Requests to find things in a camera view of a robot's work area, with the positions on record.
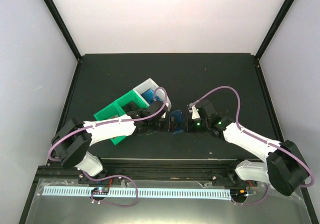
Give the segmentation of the right frame post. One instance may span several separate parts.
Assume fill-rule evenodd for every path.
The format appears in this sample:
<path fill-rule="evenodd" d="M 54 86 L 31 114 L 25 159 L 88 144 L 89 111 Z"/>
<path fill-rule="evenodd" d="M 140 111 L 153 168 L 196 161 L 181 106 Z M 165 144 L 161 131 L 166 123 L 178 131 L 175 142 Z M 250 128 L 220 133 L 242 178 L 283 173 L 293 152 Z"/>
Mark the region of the right frame post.
<path fill-rule="evenodd" d="M 279 29 L 281 23 L 283 22 L 284 18 L 286 17 L 288 11 L 290 10 L 291 6 L 293 5 L 295 0 L 284 0 L 280 10 L 278 11 L 275 19 L 273 20 L 267 34 L 265 35 L 260 47 L 258 48 L 255 59 L 260 60 L 265 53 L 266 49 L 268 48 L 269 44 L 271 43 L 274 35 L 276 34 L 277 30 Z"/>

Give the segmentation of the near green plastic bin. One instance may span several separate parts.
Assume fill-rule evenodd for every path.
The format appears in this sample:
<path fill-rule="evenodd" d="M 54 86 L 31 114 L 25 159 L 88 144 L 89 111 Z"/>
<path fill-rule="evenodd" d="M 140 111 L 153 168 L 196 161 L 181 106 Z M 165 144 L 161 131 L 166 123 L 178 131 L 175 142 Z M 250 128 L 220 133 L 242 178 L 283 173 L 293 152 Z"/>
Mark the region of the near green plastic bin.
<path fill-rule="evenodd" d="M 97 121 L 103 121 L 109 119 L 114 115 L 118 115 L 118 117 L 125 115 L 125 111 L 116 102 L 110 103 L 109 105 L 95 113 L 93 116 Z"/>

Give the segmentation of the blue card holder wallet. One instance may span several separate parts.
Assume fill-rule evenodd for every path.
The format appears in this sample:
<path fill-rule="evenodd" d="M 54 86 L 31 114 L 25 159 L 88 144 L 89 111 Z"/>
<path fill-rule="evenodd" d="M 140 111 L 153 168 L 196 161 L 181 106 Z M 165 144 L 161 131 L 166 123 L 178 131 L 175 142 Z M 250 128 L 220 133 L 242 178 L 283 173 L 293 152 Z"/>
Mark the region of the blue card holder wallet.
<path fill-rule="evenodd" d="M 172 134 L 178 134 L 178 133 L 183 133 L 185 132 L 185 118 L 183 115 L 182 110 L 176 110 L 173 111 L 169 114 L 169 117 L 173 117 L 173 130 L 172 130 Z"/>

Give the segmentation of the frame post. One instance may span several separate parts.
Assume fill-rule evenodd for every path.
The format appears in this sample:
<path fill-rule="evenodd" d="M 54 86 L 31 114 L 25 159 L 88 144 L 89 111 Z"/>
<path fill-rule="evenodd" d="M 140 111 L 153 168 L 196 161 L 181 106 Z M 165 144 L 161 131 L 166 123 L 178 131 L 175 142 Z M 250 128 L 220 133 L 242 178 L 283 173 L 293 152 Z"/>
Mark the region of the frame post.
<path fill-rule="evenodd" d="M 67 45 L 69 46 L 70 50 L 72 51 L 75 59 L 80 61 L 82 59 L 82 55 L 80 54 L 65 22 L 63 21 L 60 12 L 58 11 L 55 3 L 53 0 L 43 0 L 47 9 L 49 10 L 51 16 L 53 17 L 56 25 L 58 26 L 60 32 L 62 33 Z"/>
<path fill-rule="evenodd" d="M 295 0 L 284 0 L 280 10 L 278 11 L 275 19 L 273 20 L 267 34 L 265 35 L 260 47 L 258 48 L 255 59 L 260 60 L 265 53 L 266 49 L 268 48 L 269 44 L 271 43 L 274 35 L 276 34 L 277 30 L 279 29 L 281 23 L 283 22 L 284 18 L 286 17 L 288 11 L 290 10 L 291 6 L 293 5 Z"/>

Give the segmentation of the white plastic bin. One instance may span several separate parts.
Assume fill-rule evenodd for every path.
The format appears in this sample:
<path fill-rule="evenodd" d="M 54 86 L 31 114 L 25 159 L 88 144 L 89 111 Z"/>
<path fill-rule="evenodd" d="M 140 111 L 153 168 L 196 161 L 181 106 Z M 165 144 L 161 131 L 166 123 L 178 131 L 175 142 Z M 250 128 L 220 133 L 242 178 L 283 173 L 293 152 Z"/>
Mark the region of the white plastic bin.
<path fill-rule="evenodd" d="M 151 104 L 151 102 L 154 100 L 153 95 L 155 93 L 155 98 L 157 100 L 164 101 L 165 99 L 165 93 L 162 89 L 158 89 L 156 92 L 156 88 L 158 88 L 158 84 L 152 79 L 148 78 L 144 82 L 140 83 L 136 87 L 133 88 L 133 90 L 140 96 L 142 101 L 146 103 L 147 106 Z"/>

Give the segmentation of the black cards in green bin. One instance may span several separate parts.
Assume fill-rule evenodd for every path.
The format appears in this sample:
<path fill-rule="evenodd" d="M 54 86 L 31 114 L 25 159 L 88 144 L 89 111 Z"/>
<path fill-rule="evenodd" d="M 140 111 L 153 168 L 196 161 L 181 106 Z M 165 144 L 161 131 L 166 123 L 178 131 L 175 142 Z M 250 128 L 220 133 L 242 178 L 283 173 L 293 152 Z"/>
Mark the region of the black cards in green bin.
<path fill-rule="evenodd" d="M 139 109 L 139 106 L 135 102 L 129 102 L 122 106 L 122 109 L 125 111 L 125 113 L 136 111 Z"/>

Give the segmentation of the controller board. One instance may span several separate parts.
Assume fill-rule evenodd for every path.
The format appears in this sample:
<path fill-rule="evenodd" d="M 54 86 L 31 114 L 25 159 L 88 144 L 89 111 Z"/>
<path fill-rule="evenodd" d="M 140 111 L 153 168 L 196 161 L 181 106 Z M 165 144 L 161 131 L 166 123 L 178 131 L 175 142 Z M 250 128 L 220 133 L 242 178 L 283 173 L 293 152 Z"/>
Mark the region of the controller board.
<path fill-rule="evenodd" d="M 109 193 L 108 187 L 95 187 L 91 190 L 91 195 L 107 195 Z"/>
<path fill-rule="evenodd" d="M 256 194 L 256 190 L 252 189 L 230 189 L 230 195 L 232 198 L 248 197 L 250 195 Z"/>

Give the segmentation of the left controller board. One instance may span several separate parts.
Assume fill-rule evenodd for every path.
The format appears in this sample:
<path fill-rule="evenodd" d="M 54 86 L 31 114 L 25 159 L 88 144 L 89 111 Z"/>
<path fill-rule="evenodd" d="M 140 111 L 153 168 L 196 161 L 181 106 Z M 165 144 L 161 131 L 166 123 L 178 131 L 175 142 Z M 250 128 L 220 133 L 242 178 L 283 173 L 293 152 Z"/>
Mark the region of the left controller board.
<path fill-rule="evenodd" d="M 95 187 L 91 190 L 91 195 L 107 195 L 109 193 L 108 187 Z"/>

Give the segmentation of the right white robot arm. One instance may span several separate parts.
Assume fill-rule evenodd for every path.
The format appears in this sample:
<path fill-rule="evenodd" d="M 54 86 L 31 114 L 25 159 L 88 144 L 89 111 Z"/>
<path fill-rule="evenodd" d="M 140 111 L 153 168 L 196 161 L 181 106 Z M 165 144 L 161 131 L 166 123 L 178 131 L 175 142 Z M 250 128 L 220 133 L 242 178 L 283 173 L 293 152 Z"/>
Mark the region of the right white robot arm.
<path fill-rule="evenodd" d="M 209 132 L 213 137 L 234 144 L 259 159 L 242 160 L 227 173 L 232 185 L 252 180 L 270 184 L 285 196 L 292 195 L 309 177 L 306 164 L 297 145 L 286 140 L 268 139 L 237 124 L 229 117 L 221 117 L 213 104 L 203 99 L 189 105 L 189 131 Z"/>

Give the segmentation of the middle green plastic bin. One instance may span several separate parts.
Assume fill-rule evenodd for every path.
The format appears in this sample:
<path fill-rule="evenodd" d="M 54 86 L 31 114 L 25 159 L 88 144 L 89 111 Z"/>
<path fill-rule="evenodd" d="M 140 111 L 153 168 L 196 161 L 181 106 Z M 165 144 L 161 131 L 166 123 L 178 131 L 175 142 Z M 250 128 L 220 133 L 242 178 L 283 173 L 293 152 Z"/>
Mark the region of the middle green plastic bin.
<path fill-rule="evenodd" d="M 127 92 L 126 94 L 122 95 L 121 97 L 117 98 L 114 102 L 116 102 L 117 104 L 119 104 L 119 106 L 122 108 L 122 106 L 124 106 L 125 104 L 129 103 L 129 102 L 135 102 L 138 106 L 139 109 L 140 108 L 147 108 L 148 106 L 146 105 L 146 103 L 144 103 L 142 101 L 142 99 L 140 98 L 140 96 L 134 91 L 134 90 L 130 90 L 129 92 Z"/>

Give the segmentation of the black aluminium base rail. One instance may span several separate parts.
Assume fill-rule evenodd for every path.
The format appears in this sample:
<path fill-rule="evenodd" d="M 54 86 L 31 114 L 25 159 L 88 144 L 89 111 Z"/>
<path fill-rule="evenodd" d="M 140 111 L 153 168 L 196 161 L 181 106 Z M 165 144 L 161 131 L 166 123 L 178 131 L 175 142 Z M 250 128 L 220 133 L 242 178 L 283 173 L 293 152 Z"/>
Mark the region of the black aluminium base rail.
<path fill-rule="evenodd" d="M 267 165 L 244 159 L 103 159 L 103 171 L 92 179 L 73 167 L 59 163 L 39 166 L 35 180 L 75 179 L 80 184 L 120 184 L 122 176 L 134 181 L 199 181 L 217 186 L 245 186 L 247 182 L 269 182 Z"/>

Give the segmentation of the green plastic bin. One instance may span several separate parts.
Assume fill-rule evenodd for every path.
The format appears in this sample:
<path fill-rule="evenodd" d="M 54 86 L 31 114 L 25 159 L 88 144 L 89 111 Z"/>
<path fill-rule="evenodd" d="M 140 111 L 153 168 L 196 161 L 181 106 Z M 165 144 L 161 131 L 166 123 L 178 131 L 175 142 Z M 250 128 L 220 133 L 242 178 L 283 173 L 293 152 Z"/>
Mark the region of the green plastic bin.
<path fill-rule="evenodd" d="M 125 115 L 125 111 L 116 102 L 110 103 L 109 105 L 95 113 L 93 116 L 97 121 L 103 121 L 109 119 L 114 115 L 118 115 L 118 117 Z"/>
<path fill-rule="evenodd" d="M 127 92 L 126 94 L 122 95 L 121 97 L 117 98 L 114 102 L 116 102 L 117 104 L 119 104 L 119 106 L 122 108 L 122 106 L 124 106 L 125 104 L 129 103 L 129 102 L 135 102 L 138 106 L 139 109 L 140 108 L 147 108 L 148 106 L 146 105 L 146 103 L 144 103 L 142 101 L 142 99 L 140 98 L 140 96 L 134 91 L 134 90 L 130 90 L 129 92 Z"/>

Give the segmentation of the blue cards in white bin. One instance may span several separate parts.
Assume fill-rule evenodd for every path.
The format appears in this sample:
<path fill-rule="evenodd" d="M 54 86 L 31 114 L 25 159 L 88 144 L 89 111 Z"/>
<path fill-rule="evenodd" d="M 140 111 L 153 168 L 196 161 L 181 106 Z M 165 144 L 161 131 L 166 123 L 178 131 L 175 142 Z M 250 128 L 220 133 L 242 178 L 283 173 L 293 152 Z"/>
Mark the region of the blue cards in white bin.
<path fill-rule="evenodd" d="M 144 91 L 141 96 L 146 100 L 146 102 L 150 105 L 153 103 L 155 100 L 160 101 L 161 99 L 159 98 L 158 95 L 154 96 L 154 91 L 152 89 L 147 89 Z"/>

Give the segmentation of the right controller board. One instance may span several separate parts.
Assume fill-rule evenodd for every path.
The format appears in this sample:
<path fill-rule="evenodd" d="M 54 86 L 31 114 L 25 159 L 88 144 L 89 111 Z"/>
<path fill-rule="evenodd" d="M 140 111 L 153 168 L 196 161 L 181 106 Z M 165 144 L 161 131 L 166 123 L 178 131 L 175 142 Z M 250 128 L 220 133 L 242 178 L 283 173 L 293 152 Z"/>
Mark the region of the right controller board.
<path fill-rule="evenodd" d="M 232 198 L 248 197 L 250 195 L 256 194 L 256 190 L 252 189 L 230 189 L 230 195 Z"/>

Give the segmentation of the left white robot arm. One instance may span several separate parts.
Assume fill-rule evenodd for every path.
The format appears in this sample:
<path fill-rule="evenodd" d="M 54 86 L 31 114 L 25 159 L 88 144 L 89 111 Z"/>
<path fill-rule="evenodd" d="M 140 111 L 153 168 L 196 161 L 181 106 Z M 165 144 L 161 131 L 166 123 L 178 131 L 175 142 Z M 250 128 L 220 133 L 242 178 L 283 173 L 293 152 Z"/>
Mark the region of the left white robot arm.
<path fill-rule="evenodd" d="M 89 152 L 89 147 L 101 141 L 127 137 L 152 129 L 166 129 L 171 104 L 156 100 L 147 108 L 103 121 L 70 119 L 52 139 L 48 158 L 58 161 L 63 168 L 75 167 L 95 183 L 107 179 L 107 170 L 100 159 Z"/>

